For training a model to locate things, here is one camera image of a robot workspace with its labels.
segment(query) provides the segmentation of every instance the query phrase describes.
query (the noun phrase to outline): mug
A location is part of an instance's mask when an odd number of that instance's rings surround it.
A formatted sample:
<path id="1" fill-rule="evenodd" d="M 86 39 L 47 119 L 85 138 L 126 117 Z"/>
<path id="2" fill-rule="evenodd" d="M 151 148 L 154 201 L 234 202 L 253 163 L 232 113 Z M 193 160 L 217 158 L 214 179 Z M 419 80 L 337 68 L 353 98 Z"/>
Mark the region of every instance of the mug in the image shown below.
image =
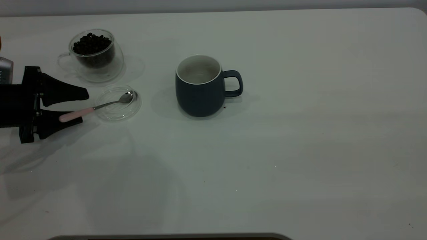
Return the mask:
<path id="1" fill-rule="evenodd" d="M 83 37 L 88 38 L 88 34 L 103 36 L 111 40 L 110 45 L 104 50 L 93 54 L 77 54 L 73 51 L 73 47 Z M 107 82 L 115 78 L 123 68 L 123 53 L 119 44 L 116 42 L 114 35 L 103 29 L 91 29 L 81 32 L 74 36 L 68 44 L 68 52 L 59 55 L 58 65 L 65 71 L 70 69 L 61 64 L 61 59 L 71 56 L 73 62 L 73 70 L 75 70 L 82 78 L 89 82 L 100 83 Z"/>
<path id="2" fill-rule="evenodd" d="M 225 90 L 224 78 L 228 77 L 237 78 L 238 90 Z M 223 72 L 216 59 L 194 55 L 184 59 L 176 68 L 175 90 L 178 103 L 185 112 L 194 117 L 206 117 L 218 111 L 226 97 L 241 95 L 243 82 L 239 72 Z"/>

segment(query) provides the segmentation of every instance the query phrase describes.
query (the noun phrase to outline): white table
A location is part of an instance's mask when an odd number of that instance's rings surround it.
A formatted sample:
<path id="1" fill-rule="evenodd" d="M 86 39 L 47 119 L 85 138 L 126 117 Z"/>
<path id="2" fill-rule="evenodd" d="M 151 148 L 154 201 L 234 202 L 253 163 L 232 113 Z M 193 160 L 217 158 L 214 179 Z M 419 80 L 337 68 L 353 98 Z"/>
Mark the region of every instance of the white table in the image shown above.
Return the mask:
<path id="1" fill-rule="evenodd" d="M 420 240 L 427 231 L 427 17 L 334 9 L 0 18 L 2 56 L 56 65 L 80 31 L 123 49 L 132 119 L 95 115 L 20 144 L 0 129 L 0 239 L 276 232 L 293 240 Z M 238 70 L 241 97 L 195 120 L 174 70 L 192 54 Z M 237 81 L 227 80 L 227 89 Z"/>

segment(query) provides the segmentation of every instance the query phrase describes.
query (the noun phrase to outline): glass cup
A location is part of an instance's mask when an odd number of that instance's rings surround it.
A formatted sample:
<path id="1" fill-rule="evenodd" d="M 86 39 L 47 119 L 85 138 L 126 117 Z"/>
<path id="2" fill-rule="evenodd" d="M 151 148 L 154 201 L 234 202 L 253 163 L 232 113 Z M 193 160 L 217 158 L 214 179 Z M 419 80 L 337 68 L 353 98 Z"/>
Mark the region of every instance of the glass cup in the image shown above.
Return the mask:
<path id="1" fill-rule="evenodd" d="M 84 36 L 92 33 L 96 36 L 103 35 L 111 40 L 110 45 L 104 50 L 94 54 L 77 54 L 73 51 L 74 44 Z M 58 65 L 65 71 L 70 69 L 64 66 L 61 59 L 70 56 L 72 58 L 73 70 L 89 82 L 101 83 L 117 77 L 123 68 L 123 53 L 114 35 L 103 29 L 91 29 L 77 34 L 68 44 L 68 52 L 59 55 Z"/>

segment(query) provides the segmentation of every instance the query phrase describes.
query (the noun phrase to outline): dark blue mug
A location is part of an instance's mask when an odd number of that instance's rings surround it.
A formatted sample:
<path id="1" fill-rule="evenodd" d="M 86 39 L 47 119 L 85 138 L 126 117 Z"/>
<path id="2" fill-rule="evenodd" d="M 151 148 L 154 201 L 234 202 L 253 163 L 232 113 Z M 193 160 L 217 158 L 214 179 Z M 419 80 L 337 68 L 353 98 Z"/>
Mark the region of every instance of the dark blue mug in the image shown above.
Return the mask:
<path id="1" fill-rule="evenodd" d="M 225 90 L 224 78 L 235 77 L 239 89 Z M 206 117 L 214 114 L 224 104 L 226 97 L 237 97 L 243 92 L 240 73 L 222 71 L 214 58 L 194 55 L 184 59 L 176 68 L 176 98 L 181 108 L 191 116 Z"/>

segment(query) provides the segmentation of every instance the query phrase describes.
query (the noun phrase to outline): spoon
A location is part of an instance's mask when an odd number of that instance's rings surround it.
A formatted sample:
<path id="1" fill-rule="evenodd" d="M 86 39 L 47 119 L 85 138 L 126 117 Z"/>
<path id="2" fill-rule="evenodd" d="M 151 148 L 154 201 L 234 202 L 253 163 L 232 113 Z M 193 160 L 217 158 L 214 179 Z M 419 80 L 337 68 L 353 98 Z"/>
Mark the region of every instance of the spoon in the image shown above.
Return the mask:
<path id="1" fill-rule="evenodd" d="M 133 96 L 134 96 L 134 92 L 133 91 L 129 91 L 129 92 L 123 94 L 118 101 L 109 102 L 109 103 L 105 103 L 105 104 L 102 104 L 102 105 L 99 105 L 99 106 L 95 106 L 95 107 L 92 107 L 92 108 L 85 108 L 85 109 L 82 109 L 82 110 L 79 110 L 79 111 L 74 111 L 74 112 L 66 113 L 64 115 L 59 116 L 59 121 L 61 123 L 66 123 L 68 121 L 71 121 L 71 120 L 76 119 L 78 117 L 82 117 L 82 116 L 84 116 L 84 115 L 86 115 L 88 113 L 91 113 L 91 112 L 93 112 L 93 111 L 95 111 L 97 109 L 106 107 L 106 106 L 114 104 L 114 103 L 118 103 L 118 102 L 120 102 L 120 103 L 130 103 L 132 101 L 132 99 L 133 99 Z"/>

